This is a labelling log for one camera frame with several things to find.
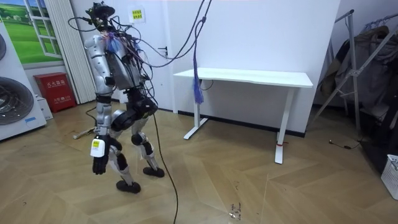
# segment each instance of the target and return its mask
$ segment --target white table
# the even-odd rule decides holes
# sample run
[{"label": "white table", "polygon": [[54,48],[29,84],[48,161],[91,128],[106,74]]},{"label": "white table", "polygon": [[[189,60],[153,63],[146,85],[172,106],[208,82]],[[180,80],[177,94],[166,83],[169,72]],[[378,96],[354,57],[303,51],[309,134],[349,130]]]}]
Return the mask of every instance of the white table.
[{"label": "white table", "polygon": [[[193,78],[193,70],[180,72],[174,74],[176,77],[191,77]],[[280,124],[280,131],[277,134],[277,144],[275,150],[275,162],[281,164],[283,161],[283,143],[286,132],[287,120],[289,118],[290,106],[296,88],[311,88],[312,82],[306,73],[302,72],[271,72],[271,71],[255,71],[255,70],[235,70],[235,69],[221,69],[221,68],[199,68],[198,76],[202,80],[222,80],[231,82],[247,82],[260,85],[284,86],[289,88],[285,109],[283,112],[282,123]],[[200,119],[200,106],[194,103],[194,127],[189,131],[184,139],[189,139],[200,126],[208,120],[207,118]]]}]

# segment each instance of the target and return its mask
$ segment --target metal rack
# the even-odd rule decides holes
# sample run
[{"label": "metal rack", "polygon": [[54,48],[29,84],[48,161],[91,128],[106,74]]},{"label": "metal rack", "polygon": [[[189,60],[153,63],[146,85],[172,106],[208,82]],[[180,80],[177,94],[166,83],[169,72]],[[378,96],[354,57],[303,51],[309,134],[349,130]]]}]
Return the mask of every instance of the metal rack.
[{"label": "metal rack", "polygon": [[[387,42],[391,39],[391,37],[396,33],[398,26],[392,31],[390,32],[386,38],[384,38],[384,40],[379,44],[379,46],[377,47],[377,49],[372,53],[372,55],[365,61],[365,63],[359,68],[357,69],[357,64],[356,64],[356,55],[355,55],[355,42],[354,42],[354,34],[353,34],[353,13],[354,10],[350,10],[349,12],[347,12],[346,14],[342,15],[341,17],[339,17],[336,21],[340,21],[344,18],[348,18],[348,32],[349,32],[349,44],[350,44],[350,52],[351,52],[351,64],[352,64],[352,69],[346,74],[346,76],[344,77],[344,79],[342,80],[342,82],[335,88],[335,90],[333,91],[333,93],[329,96],[329,98],[326,100],[326,102],[322,105],[322,107],[318,110],[318,112],[316,113],[316,115],[314,116],[314,118],[311,120],[311,122],[309,122],[309,124],[307,125],[307,128],[320,116],[320,114],[322,113],[322,111],[326,108],[326,106],[328,106],[328,104],[330,103],[330,101],[335,97],[335,95],[337,93],[340,93],[340,96],[346,96],[346,95],[350,95],[350,94],[354,94],[354,106],[355,106],[355,124],[356,124],[356,130],[358,132],[358,134],[361,134],[361,125],[359,122],[359,100],[358,100],[358,82],[357,82],[357,77],[363,72],[363,70],[372,62],[372,60],[375,58],[375,56],[380,52],[380,50],[387,44]],[[382,21],[387,21],[393,17],[397,17],[398,14],[394,14],[391,16],[387,16],[383,19],[374,21],[374,22],[370,22],[369,24],[366,24],[366,26],[371,26],[373,24],[378,25],[380,22]],[[329,53],[331,54],[331,58],[334,58],[334,54],[333,54],[333,49],[332,49],[332,45],[331,42],[329,44]],[[354,84],[354,92],[351,93],[343,93],[340,89],[341,87],[347,82],[347,80],[349,78],[353,77],[353,84]],[[348,109],[347,109],[347,102],[345,101],[345,110],[346,113],[348,113]]]}]

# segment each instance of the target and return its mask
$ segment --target wooden floor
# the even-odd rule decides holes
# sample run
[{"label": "wooden floor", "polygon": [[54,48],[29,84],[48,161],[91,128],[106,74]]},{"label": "wooden floor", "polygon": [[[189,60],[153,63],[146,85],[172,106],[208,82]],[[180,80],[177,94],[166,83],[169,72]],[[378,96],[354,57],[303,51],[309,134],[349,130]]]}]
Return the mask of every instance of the wooden floor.
[{"label": "wooden floor", "polygon": [[[120,141],[142,192],[118,192],[110,167],[91,173],[93,136],[72,135],[90,128],[84,111],[93,105],[61,111],[45,128],[0,143],[0,223],[172,223],[171,182],[142,173],[146,162],[129,131]],[[159,111],[157,120],[180,199],[177,223],[397,223],[398,202],[360,147],[328,144],[356,145],[342,114],[326,113],[305,139],[287,136],[283,165],[274,163],[275,133],[209,121],[186,141],[192,117]],[[153,120],[144,131],[156,146]]]}]

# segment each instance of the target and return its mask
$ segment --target white washing machine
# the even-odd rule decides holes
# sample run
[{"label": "white washing machine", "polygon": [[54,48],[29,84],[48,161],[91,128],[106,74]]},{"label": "white washing machine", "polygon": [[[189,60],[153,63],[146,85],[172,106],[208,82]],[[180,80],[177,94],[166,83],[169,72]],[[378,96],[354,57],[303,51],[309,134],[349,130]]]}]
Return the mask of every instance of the white washing machine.
[{"label": "white washing machine", "polygon": [[0,22],[0,140],[45,124],[25,70]]}]

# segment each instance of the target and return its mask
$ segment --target window mural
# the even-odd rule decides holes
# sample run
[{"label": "window mural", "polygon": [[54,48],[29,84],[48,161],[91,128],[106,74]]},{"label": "window mural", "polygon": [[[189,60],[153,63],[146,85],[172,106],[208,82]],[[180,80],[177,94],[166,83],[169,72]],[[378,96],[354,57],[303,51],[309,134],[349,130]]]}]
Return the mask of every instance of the window mural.
[{"label": "window mural", "polygon": [[44,0],[0,0],[0,16],[22,64],[62,60]]}]

